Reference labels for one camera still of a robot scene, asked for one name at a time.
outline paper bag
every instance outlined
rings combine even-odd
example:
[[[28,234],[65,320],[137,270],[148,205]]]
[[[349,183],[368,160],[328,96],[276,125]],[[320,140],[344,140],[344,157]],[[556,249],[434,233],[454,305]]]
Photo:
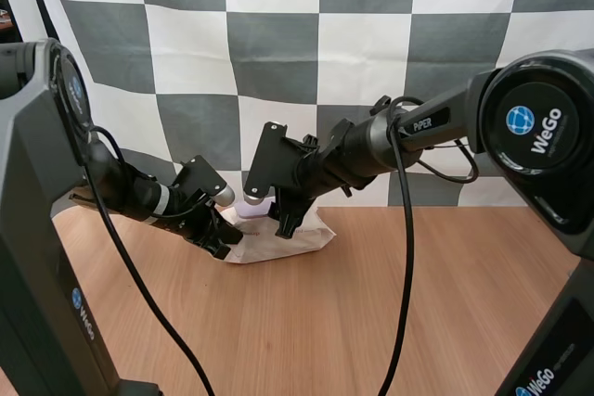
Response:
[[[289,240],[275,236],[278,222],[267,216],[243,219],[235,208],[226,209],[221,214],[243,233],[238,245],[229,245],[231,251],[225,257],[225,262],[262,262],[303,254],[322,249],[336,235],[319,218],[317,208],[306,213],[303,224]]]

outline wego logo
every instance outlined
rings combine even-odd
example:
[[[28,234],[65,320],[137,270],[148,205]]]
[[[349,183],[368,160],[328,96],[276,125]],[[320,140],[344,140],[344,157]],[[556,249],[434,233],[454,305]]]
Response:
[[[555,375],[548,368],[538,371],[536,379],[531,379],[526,388],[518,387],[516,389],[516,396],[539,396],[554,378]]]
[[[549,147],[550,139],[555,135],[554,131],[559,125],[559,119],[562,113],[559,109],[553,109],[550,111],[547,118],[542,120],[543,131],[536,135],[536,141],[532,145],[530,151],[535,153],[545,153]]]

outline wooden table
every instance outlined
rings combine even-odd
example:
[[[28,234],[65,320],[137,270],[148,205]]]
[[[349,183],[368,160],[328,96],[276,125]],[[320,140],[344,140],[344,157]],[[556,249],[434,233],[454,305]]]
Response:
[[[225,264],[116,217],[161,308],[217,395],[375,395],[394,345],[404,273],[401,209],[322,209],[321,251]],[[411,311],[392,395],[492,395],[576,265],[526,208],[417,208]],[[205,394],[150,313],[99,217],[56,226],[124,378]],[[14,394],[0,384],[0,394]]]

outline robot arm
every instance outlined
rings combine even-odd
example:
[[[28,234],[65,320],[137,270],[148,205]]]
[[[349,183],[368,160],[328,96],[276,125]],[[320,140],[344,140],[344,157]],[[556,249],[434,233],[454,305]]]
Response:
[[[24,90],[28,90],[26,96],[32,104],[52,108],[52,114],[59,115],[63,126],[55,135],[61,136],[60,142],[71,149],[60,152],[61,156],[71,157],[62,165],[87,165],[110,211],[178,234],[218,259],[228,254],[227,244],[239,243],[242,233],[214,208],[215,203],[230,205],[233,190],[203,157],[196,156],[187,162],[172,185],[162,185],[157,178],[126,163],[123,157],[118,160],[111,155],[97,137],[97,130],[103,129],[93,124],[76,62],[58,42],[6,45],[0,54],[0,66],[3,110],[11,102],[18,105],[17,97]],[[35,127],[38,126],[32,121],[26,130]],[[43,140],[38,143],[39,147],[44,145]],[[67,185],[70,198],[79,205],[94,208],[90,187],[82,170],[77,171],[79,174]]]
[[[340,121],[321,146],[287,127],[265,125],[244,194],[257,203],[275,188],[269,216],[292,237],[315,199],[363,189],[396,169],[388,135],[395,126],[410,167],[423,149],[463,136],[485,152],[516,191],[575,254],[594,258],[594,51],[548,51],[481,73],[459,89],[407,111],[383,97],[370,118]]]

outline checkerboard backdrop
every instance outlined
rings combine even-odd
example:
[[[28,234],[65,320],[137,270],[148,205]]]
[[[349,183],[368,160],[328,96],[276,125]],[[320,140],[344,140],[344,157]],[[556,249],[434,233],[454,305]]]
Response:
[[[45,0],[78,58],[95,121],[167,183],[201,154],[241,196],[266,121],[323,136],[380,96],[426,100],[550,48],[594,46],[594,0]],[[423,158],[469,167],[454,148]],[[522,204],[489,161],[454,185],[410,169],[418,205]],[[398,205],[397,174],[320,205]]]

